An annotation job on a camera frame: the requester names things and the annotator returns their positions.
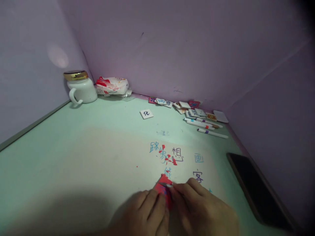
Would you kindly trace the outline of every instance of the finger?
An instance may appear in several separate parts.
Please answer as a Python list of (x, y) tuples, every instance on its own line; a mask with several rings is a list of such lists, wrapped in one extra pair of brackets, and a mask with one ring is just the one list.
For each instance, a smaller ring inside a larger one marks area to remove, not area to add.
[(179, 215), (180, 216), (189, 216), (189, 210), (188, 210), (187, 204), (186, 204), (183, 196), (180, 195), (180, 193), (177, 192), (175, 188), (169, 188), (169, 190), (171, 192), (172, 199), (176, 204)]
[(150, 215), (151, 209), (154, 206), (154, 203), (157, 199), (158, 193), (154, 190), (151, 189), (147, 197), (145, 198), (142, 206), (140, 207), (140, 211), (143, 212), (143, 216), (147, 219)]
[(202, 187), (202, 185), (194, 178), (190, 178), (187, 181), (187, 184), (189, 184), (190, 187), (192, 187), (196, 191), (196, 193), (198, 193), (201, 196), (205, 196), (209, 192), (204, 187)]
[(175, 188), (170, 188), (172, 199), (176, 204), (178, 214), (180, 221), (185, 229), (185, 231), (188, 233), (188, 235), (192, 235), (192, 229), (190, 225), (190, 213), (186, 204), (185, 199), (183, 196), (176, 191)]
[(139, 192), (135, 196), (135, 205), (134, 206), (135, 206), (136, 209), (139, 209), (142, 206), (142, 204), (143, 204), (143, 202), (144, 202), (144, 200), (145, 200), (145, 198), (147, 197), (148, 194), (149, 194), (149, 191), (145, 190), (143, 192)]
[(166, 208), (163, 220), (162, 220), (162, 222), (160, 223), (160, 225), (159, 225), (159, 227), (157, 229), (156, 236), (166, 236), (166, 235), (168, 235), (169, 219), (170, 219), (170, 213), (169, 213), (168, 209)]
[(163, 194), (158, 195), (156, 204), (153, 207), (152, 213), (149, 216), (148, 222), (154, 230), (158, 228), (165, 214), (165, 196)]
[(200, 195), (189, 185), (189, 184), (173, 184), (175, 190), (180, 192), (185, 198), (189, 201), (194, 203), (198, 200)]

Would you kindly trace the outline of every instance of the mug handle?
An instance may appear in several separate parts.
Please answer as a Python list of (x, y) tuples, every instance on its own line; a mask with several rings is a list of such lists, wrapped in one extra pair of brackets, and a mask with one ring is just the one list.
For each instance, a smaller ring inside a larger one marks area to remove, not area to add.
[(77, 100), (74, 98), (74, 93), (75, 93), (75, 91), (76, 91), (76, 88), (72, 88), (72, 89), (70, 90), (70, 92), (69, 92), (69, 97), (70, 97), (71, 101), (72, 101), (74, 104), (80, 105), (80, 104), (83, 102), (83, 100), (80, 99), (79, 101), (77, 101)]

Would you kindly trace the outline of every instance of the purple wall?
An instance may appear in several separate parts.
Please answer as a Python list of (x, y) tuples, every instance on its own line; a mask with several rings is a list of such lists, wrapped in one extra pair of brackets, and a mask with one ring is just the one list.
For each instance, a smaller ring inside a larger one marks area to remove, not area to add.
[(315, 194), (315, 54), (303, 46), (226, 112), (230, 125), (297, 221)]
[(57, 1), (0, 1), (0, 144), (69, 100), (63, 72), (85, 69)]
[(94, 79), (119, 76), (136, 93), (220, 110), (309, 37), (291, 2), (60, 1)]

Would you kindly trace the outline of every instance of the mint green desk surface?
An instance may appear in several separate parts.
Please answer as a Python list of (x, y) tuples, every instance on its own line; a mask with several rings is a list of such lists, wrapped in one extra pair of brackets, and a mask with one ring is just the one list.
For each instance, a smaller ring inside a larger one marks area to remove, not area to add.
[[(144, 109), (154, 117), (143, 120)], [(236, 210), (241, 235), (285, 235), (254, 217), (226, 157), (241, 154), (227, 128), (218, 132), (228, 139), (214, 137), (184, 117), (138, 98), (99, 97), (78, 108), (68, 103), (0, 153), (0, 235), (100, 229), (132, 193), (152, 188), (166, 167), (175, 182), (194, 177), (199, 167), (201, 184)], [(165, 166), (158, 151), (150, 152), (151, 142), (165, 144), (168, 154), (181, 147), (184, 161)], [(194, 152), (202, 152), (204, 163), (195, 163)]]

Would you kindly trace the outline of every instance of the red paper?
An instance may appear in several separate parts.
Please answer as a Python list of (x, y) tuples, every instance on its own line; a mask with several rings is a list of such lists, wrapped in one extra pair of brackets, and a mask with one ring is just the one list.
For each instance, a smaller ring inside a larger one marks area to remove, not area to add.
[(163, 185), (160, 185), (159, 183), (166, 183), (169, 185), (172, 185), (172, 181), (169, 180), (169, 178), (165, 174), (161, 174), (161, 178), (158, 180), (156, 185), (154, 186), (153, 189), (155, 189), (158, 193), (163, 194), (165, 196), (165, 201), (166, 201), (166, 207), (171, 210), (172, 208), (172, 197), (170, 190), (168, 187), (164, 187)]

